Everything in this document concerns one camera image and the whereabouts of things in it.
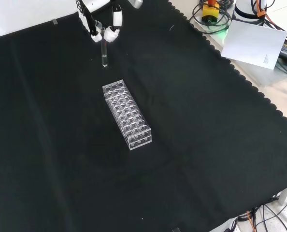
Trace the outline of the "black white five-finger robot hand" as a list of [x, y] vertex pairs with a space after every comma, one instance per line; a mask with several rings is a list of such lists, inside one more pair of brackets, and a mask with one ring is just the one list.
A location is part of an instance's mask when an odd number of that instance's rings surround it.
[[[121, 6], [115, 0], [77, 0], [78, 16], [84, 31], [91, 37], [93, 42], [101, 40], [113, 42], [118, 38], [123, 24], [123, 12]], [[113, 24], [102, 31], [102, 24], [93, 17], [101, 11], [112, 9]]]

